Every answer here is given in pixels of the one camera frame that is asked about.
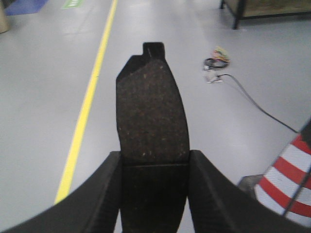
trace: red and white striped cone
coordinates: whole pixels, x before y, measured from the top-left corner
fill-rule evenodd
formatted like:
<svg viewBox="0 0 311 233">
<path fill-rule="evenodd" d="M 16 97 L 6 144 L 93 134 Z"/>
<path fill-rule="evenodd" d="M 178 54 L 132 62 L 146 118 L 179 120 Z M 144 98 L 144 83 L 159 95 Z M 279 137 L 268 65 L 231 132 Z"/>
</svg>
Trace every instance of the red and white striped cone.
<svg viewBox="0 0 311 233">
<path fill-rule="evenodd" d="M 311 149 L 299 134 L 255 186 L 257 200 L 303 226 L 311 227 Z"/>
</svg>

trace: cable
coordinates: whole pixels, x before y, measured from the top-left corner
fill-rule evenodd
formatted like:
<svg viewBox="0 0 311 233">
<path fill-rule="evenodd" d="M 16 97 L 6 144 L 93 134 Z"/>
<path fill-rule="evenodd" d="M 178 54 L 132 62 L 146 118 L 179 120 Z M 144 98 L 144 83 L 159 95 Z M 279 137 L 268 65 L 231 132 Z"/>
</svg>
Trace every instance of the cable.
<svg viewBox="0 0 311 233">
<path fill-rule="evenodd" d="M 242 90 L 242 92 L 249 98 L 249 100 L 260 110 L 262 111 L 264 114 L 266 114 L 267 116 L 271 117 L 273 120 L 276 120 L 278 123 L 284 125 L 285 127 L 287 127 L 288 129 L 290 129 L 291 131 L 293 131 L 294 133 L 298 133 L 298 131 L 294 130 L 292 127 L 288 126 L 287 124 L 283 123 L 282 121 L 280 121 L 279 119 L 275 118 L 274 116 L 272 116 L 271 114 L 269 114 L 268 112 L 266 112 L 265 110 L 263 110 L 263 108 L 261 108 L 254 100 L 252 97 L 250 97 L 250 95 L 247 93 L 247 91 L 244 89 L 244 87 L 240 84 L 240 82 L 232 75 L 230 74 L 221 74 L 221 75 L 217 75 L 218 78 L 222 77 L 222 76 L 229 76 L 230 78 L 232 78 L 232 80 L 240 87 L 240 89 Z"/>
</svg>

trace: epoxy floor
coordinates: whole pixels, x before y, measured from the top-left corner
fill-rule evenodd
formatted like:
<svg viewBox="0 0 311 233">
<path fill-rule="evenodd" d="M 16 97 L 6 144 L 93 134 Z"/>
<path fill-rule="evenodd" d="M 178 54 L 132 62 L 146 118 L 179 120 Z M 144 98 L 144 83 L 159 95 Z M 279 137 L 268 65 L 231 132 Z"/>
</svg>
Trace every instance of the epoxy floor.
<svg viewBox="0 0 311 233">
<path fill-rule="evenodd" d="M 110 0 L 10 16 L 0 34 L 0 231 L 53 205 L 91 76 Z M 253 19 L 231 30 L 219 0 L 119 0 L 71 190 L 120 150 L 115 78 L 142 43 L 162 41 L 185 106 L 191 149 L 233 183 L 260 174 L 294 133 L 256 109 L 238 87 L 207 84 L 202 61 L 222 46 L 258 104 L 299 130 L 311 115 L 311 17 Z M 116 233 L 121 232 L 118 220 Z M 179 233 L 191 233 L 188 207 Z"/>
</svg>

